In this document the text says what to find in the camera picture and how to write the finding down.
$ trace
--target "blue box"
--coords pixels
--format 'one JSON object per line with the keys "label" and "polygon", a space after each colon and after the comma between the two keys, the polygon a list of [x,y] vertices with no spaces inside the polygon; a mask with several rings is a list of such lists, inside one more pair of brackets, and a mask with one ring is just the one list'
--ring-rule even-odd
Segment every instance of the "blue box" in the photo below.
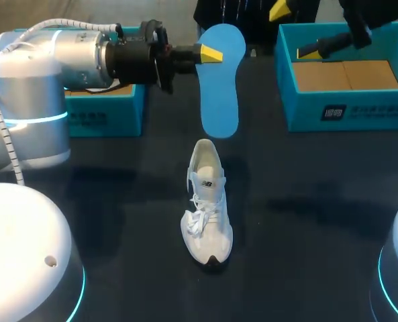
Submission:
{"label": "blue box", "polygon": [[[139,27],[123,27],[125,34],[132,34],[138,30]],[[70,136],[73,138],[140,136],[145,95],[144,85],[132,85],[131,92],[126,95],[109,93],[66,95]]]}
{"label": "blue box", "polygon": [[[398,129],[398,89],[367,91],[301,92],[293,62],[297,49],[318,38],[348,32],[345,23],[287,24],[279,27],[275,49],[277,82],[289,131],[346,131]],[[361,50],[349,47],[326,62],[387,60],[398,82],[398,22],[373,30],[372,45]],[[338,117],[326,119],[328,111]]]}

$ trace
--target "white cable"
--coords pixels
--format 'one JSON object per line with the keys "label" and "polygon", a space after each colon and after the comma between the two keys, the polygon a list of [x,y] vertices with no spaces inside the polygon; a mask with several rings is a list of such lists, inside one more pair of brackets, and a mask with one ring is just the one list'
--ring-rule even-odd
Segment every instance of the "white cable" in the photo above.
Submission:
{"label": "white cable", "polygon": [[[28,44],[26,41],[34,32],[44,29],[44,28],[47,28],[47,27],[53,27],[56,25],[80,28],[80,29],[84,29],[84,30],[93,30],[96,32],[105,32],[105,33],[116,32],[116,29],[118,28],[118,25],[116,25],[116,24],[96,25],[94,23],[81,22],[81,21],[76,21],[76,20],[71,20],[71,19],[49,19],[49,20],[40,22],[40,23],[34,25],[33,27],[27,29],[20,37],[18,37],[16,39],[16,41],[14,41],[12,44],[6,46],[2,51],[0,51],[0,54],[6,54],[8,52],[12,52],[20,44]],[[13,171],[15,173],[15,178],[17,179],[17,184],[20,184],[23,186],[24,185],[23,172],[21,170],[21,166],[19,164],[17,154],[15,153],[15,149],[14,149],[12,141],[11,141],[11,135],[6,126],[5,119],[2,116],[1,110],[0,110],[0,130],[2,132],[3,141],[5,142],[5,145],[6,145],[8,154],[9,154],[9,159],[11,160]]]}

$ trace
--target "sneaker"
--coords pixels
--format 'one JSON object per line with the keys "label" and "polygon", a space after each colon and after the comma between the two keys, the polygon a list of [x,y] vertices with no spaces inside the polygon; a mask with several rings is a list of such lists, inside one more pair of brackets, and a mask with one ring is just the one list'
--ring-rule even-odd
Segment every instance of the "sneaker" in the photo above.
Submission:
{"label": "sneaker", "polygon": [[209,140],[199,140],[187,172],[193,209],[185,211],[181,231],[192,257],[207,266],[218,266],[232,250],[233,229],[227,214],[225,183],[215,146]]}

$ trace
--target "glowing blue ring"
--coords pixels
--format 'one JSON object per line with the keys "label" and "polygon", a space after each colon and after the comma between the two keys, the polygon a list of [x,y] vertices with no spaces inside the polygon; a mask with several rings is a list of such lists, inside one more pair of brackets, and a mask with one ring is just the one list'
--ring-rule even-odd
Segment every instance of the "glowing blue ring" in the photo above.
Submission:
{"label": "glowing blue ring", "polygon": [[81,303],[81,301],[83,300],[83,297],[84,297],[84,291],[85,291],[85,269],[84,269],[84,266],[83,266],[83,287],[81,289],[81,294],[79,295],[79,299],[78,299],[78,303],[77,303],[76,307],[73,309],[72,313],[70,314],[70,317],[66,320],[66,322],[71,322],[73,317],[77,313],[79,305],[80,305],[80,303]]}
{"label": "glowing blue ring", "polygon": [[382,251],[384,249],[381,249],[381,253],[379,254],[379,260],[378,260],[378,275],[379,275],[379,282],[381,284],[382,291],[384,292],[385,297],[387,298],[388,303],[391,305],[393,310],[398,314],[398,309],[395,307],[393,304],[393,301],[389,298],[387,291],[385,290],[384,283],[382,282],[382,276],[381,276],[381,256],[382,256]]}
{"label": "glowing blue ring", "polygon": [[41,117],[39,119],[5,119],[6,124],[36,124],[36,123],[45,123],[56,121],[58,119],[63,119],[67,116],[67,112],[63,114],[50,116],[50,117]]}

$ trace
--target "shoelace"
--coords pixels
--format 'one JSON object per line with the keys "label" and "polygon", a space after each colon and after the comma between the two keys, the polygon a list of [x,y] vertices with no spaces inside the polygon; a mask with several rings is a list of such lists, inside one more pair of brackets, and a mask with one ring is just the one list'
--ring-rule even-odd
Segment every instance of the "shoelace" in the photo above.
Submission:
{"label": "shoelace", "polygon": [[193,237],[199,237],[203,233],[207,223],[218,222],[221,200],[217,203],[210,203],[209,201],[200,200],[196,194],[193,195],[190,201],[194,202],[197,210],[194,213],[188,210],[185,211],[189,234]]}

